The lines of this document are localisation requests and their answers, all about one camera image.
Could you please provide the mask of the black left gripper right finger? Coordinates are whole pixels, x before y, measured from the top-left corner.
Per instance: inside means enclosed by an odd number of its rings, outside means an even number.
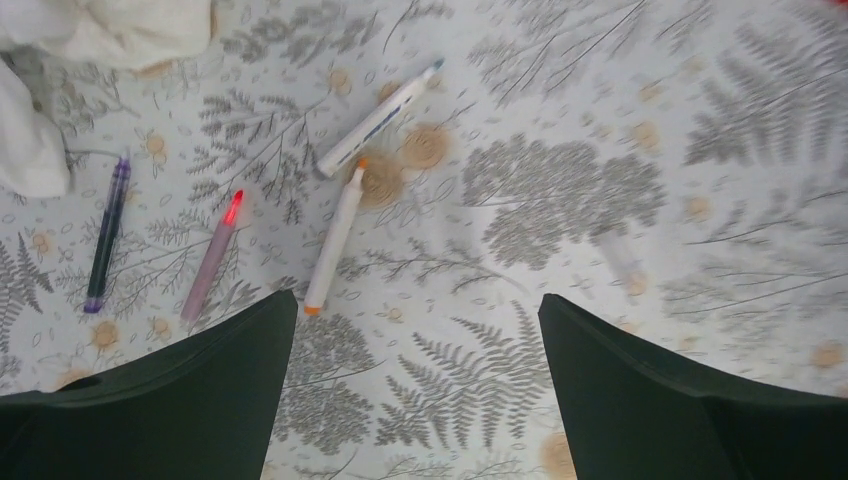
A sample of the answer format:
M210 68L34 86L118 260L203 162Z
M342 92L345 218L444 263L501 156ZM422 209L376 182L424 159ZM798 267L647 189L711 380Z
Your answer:
M565 298L539 312L581 479L843 479L847 402L732 375Z

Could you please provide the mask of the pink pen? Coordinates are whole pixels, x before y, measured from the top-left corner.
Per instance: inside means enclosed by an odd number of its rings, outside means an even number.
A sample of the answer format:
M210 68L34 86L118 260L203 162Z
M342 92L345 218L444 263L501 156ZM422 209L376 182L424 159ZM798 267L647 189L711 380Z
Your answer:
M195 322L213 285L215 276L227 251L231 237L236 230L239 211L244 199L244 191L238 190L232 197L227 210L218 222L197 270L180 317L188 323Z

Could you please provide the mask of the black pen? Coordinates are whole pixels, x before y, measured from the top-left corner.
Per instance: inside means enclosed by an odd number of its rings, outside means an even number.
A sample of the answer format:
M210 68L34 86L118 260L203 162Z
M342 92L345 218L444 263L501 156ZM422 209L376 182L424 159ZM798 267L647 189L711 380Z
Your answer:
M105 203L101 227L93 257L83 312L98 313L104 304L108 284L108 272L113 248L120 231L120 222L130 185L131 164L128 153L120 157L111 178L108 198Z

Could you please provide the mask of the white pen red tip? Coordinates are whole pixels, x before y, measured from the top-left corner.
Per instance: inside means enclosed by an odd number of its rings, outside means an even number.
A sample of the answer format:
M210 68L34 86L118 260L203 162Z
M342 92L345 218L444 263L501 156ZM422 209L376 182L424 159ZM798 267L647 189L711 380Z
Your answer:
M335 272L357 215L363 195L362 180L368 160L358 160L350 181L345 185L332 222L327 230L320 256L305 295L303 311L307 316L318 315L324 306Z

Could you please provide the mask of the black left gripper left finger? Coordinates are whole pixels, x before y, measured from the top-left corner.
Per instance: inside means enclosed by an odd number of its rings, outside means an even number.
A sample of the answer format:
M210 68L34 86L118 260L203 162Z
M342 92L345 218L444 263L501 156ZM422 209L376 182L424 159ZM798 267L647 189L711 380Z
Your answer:
M298 304L276 292L201 333L54 392L1 400L5 479L257 479Z

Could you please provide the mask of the floral patterned mat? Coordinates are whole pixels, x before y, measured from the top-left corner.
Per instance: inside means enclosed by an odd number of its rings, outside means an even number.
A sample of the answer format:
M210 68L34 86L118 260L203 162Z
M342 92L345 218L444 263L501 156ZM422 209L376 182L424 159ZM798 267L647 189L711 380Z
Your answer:
M54 391L302 298L350 176L315 168L443 58L298 321L262 479L571 479L537 311L847 394L847 10L833 1L217 1L151 75L13 61L71 193L1 194L1 391ZM83 312L113 170L130 185ZM244 191L199 318L180 314Z

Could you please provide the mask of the white crumpled cloth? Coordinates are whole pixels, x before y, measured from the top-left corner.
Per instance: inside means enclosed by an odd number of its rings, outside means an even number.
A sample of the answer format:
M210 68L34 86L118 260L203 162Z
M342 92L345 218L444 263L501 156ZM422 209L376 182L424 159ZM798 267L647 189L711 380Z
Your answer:
M151 75L202 54L216 33L212 1L4 1L1 4L1 187L29 198L67 194L60 127L35 104L13 61Z

